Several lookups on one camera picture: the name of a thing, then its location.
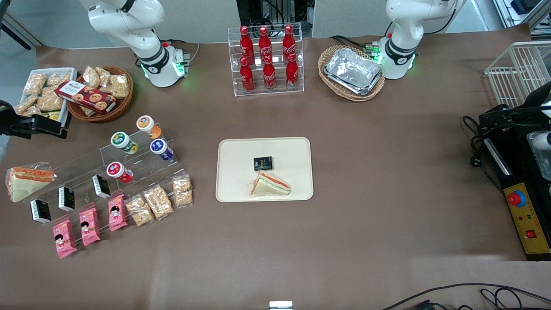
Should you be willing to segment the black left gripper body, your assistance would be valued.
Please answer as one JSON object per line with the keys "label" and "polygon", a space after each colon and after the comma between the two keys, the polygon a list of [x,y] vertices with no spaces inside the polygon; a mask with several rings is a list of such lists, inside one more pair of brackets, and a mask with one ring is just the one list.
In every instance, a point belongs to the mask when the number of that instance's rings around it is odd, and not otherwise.
{"label": "black left gripper body", "polygon": [[511,127],[522,129],[544,130],[545,114],[543,107],[519,106],[509,108],[507,105],[498,105],[487,112],[480,114],[480,130],[500,130]]}

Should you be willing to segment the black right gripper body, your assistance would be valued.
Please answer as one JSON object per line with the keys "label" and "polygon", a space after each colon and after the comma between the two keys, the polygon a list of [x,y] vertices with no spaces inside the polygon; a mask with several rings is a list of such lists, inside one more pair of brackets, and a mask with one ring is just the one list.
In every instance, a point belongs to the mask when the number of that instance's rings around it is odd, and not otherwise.
{"label": "black right gripper body", "polygon": [[3,100],[0,101],[0,133],[23,139],[31,139],[32,135],[37,134],[67,138],[67,131],[60,122],[37,114],[30,117],[16,114],[14,108]]}

